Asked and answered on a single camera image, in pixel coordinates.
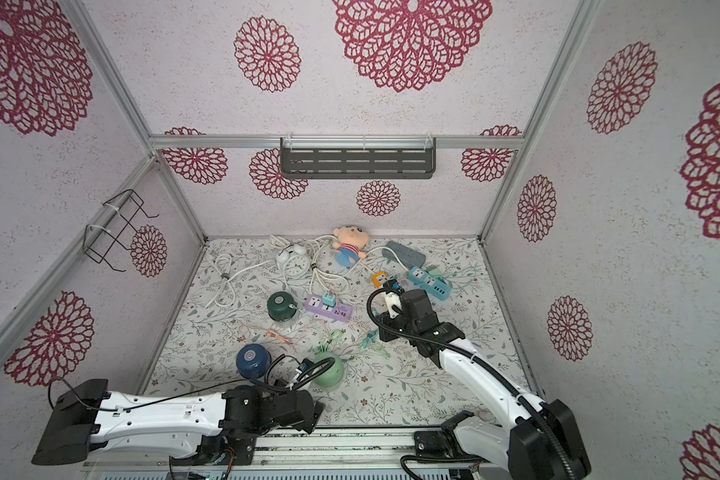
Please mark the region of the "teal power strip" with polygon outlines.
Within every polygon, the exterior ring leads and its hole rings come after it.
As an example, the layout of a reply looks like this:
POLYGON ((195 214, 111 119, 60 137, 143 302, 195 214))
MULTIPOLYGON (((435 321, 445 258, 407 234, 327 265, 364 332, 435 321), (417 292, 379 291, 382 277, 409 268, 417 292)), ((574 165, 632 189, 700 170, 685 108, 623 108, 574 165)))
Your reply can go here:
POLYGON ((429 295, 440 301, 446 300, 452 292, 452 288, 448 284, 430 275, 420 267, 412 266, 408 272, 408 279, 417 288, 425 290, 429 295))

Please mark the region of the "orange power strip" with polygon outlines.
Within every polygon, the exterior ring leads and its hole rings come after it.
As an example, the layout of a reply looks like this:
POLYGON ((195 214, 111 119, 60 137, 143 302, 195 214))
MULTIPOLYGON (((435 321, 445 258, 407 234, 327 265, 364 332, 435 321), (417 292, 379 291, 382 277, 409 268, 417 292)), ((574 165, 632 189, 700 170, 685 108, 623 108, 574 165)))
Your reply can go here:
POLYGON ((372 283, 376 289, 382 288, 389 279, 390 277, 385 271, 379 271, 372 275, 372 283))

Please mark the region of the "teal usb charger block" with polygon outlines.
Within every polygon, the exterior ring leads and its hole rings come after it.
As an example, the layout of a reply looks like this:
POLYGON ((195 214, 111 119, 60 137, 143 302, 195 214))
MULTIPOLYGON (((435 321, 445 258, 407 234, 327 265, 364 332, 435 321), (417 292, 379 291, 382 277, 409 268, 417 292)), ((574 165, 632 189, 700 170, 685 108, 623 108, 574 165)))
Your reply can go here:
POLYGON ((322 304, 324 307, 333 308, 336 305, 337 297, 330 291, 325 292, 322 295, 322 304))

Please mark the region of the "light green cordless grinder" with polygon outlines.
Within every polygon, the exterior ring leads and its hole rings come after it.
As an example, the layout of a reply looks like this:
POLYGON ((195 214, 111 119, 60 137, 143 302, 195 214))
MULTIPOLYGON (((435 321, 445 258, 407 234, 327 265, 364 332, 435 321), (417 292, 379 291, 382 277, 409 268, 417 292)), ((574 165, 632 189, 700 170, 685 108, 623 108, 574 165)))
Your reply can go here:
POLYGON ((339 356, 330 351, 318 352, 314 357, 316 363, 325 359, 332 359, 333 364, 322 375, 318 376, 313 383, 323 390, 335 390, 345 376, 344 363, 339 356))

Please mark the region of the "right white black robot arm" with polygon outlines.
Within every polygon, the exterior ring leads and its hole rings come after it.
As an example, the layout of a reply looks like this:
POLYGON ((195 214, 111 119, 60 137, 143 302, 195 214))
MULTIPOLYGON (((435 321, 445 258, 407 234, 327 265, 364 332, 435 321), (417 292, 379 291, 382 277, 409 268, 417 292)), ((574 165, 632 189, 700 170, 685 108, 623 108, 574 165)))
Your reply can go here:
POLYGON ((439 320, 428 294, 382 287, 366 301, 366 312, 384 342, 405 339, 420 356, 465 385, 494 415, 494 423, 463 411, 431 435, 440 455, 427 452, 409 462, 486 462, 512 479, 584 479, 592 465, 572 410, 547 401, 499 372, 455 325, 439 320))

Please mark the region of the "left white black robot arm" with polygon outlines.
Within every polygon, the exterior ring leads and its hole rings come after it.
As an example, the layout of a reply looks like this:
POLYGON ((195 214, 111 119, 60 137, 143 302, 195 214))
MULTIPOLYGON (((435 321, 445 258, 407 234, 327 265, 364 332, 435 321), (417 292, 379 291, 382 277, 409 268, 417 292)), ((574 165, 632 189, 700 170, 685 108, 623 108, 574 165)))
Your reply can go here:
POLYGON ((310 434, 324 408, 307 391, 267 390, 244 380, 224 392, 146 397, 93 379, 58 397, 31 462, 71 465, 93 452, 126 452, 179 466, 248 466, 259 438, 278 428, 310 434))

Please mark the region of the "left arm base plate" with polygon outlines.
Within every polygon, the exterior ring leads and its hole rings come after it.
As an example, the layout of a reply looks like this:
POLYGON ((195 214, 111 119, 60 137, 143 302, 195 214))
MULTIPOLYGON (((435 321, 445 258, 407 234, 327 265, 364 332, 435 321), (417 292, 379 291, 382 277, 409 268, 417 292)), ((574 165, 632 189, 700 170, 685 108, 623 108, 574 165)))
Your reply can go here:
POLYGON ((247 466, 252 463, 255 446, 255 438, 203 436, 200 444, 192 451, 192 455, 181 459, 170 457, 170 463, 178 466, 247 466))

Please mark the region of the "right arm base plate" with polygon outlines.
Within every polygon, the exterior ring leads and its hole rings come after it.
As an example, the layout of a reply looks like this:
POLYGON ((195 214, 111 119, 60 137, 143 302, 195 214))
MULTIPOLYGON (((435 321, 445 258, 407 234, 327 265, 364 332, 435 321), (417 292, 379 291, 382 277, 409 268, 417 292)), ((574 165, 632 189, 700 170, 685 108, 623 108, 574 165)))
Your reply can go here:
POLYGON ((458 445, 453 434, 443 430, 418 430, 414 432, 413 439, 417 459, 445 462, 472 458, 458 445))

